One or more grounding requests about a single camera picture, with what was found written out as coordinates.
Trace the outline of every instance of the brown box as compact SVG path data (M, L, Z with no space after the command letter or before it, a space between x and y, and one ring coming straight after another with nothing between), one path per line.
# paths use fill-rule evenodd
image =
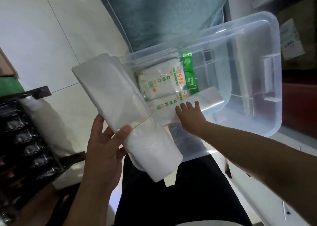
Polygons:
M10 61L0 48L0 76L14 76L15 71Z
M317 69L317 0L301 0L277 14L280 26L293 19L304 54L285 60L282 69Z

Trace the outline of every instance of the hand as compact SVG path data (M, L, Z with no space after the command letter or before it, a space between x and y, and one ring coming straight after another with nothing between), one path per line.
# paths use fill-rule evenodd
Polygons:
M122 127L116 135L110 127L107 127L102 133L103 122L104 119L100 114L93 122L82 183L89 186L101 186L110 195L119 183L121 160L126 155L125 149L119 149L119 147L129 136L131 127L129 125Z
M190 102L181 103L175 108L176 114L182 123L183 128L196 136L200 136L207 122L200 110L199 102L195 101L195 107Z

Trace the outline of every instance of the paper note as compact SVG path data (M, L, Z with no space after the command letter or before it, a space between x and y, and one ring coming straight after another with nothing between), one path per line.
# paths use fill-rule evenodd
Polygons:
M280 35L281 49L286 60L301 56L305 53L293 19L290 19L281 25Z

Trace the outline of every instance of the green and white package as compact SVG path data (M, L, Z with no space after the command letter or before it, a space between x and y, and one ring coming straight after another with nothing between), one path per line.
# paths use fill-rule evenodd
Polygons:
M173 107L174 104L181 102L182 100L186 99L188 96L190 96L189 91L184 90L172 95L163 96L161 98L150 100L147 102L147 104L149 108L151 109L151 112L154 112L164 107Z
M183 91L186 85L183 64L172 59L137 72L141 93L147 100Z
M199 92L198 81L195 77L192 63L192 54L187 53L182 56L183 68L186 79L186 86L191 95Z

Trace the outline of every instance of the yellow rubber band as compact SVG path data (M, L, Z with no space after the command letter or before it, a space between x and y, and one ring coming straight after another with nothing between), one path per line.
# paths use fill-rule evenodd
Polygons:
M152 113L151 113L151 115L150 115L148 118L146 118L143 122L145 122L145 121L146 121L147 119L149 119L151 116L152 116ZM141 125L143 122L137 124L134 128L138 127L138 126Z

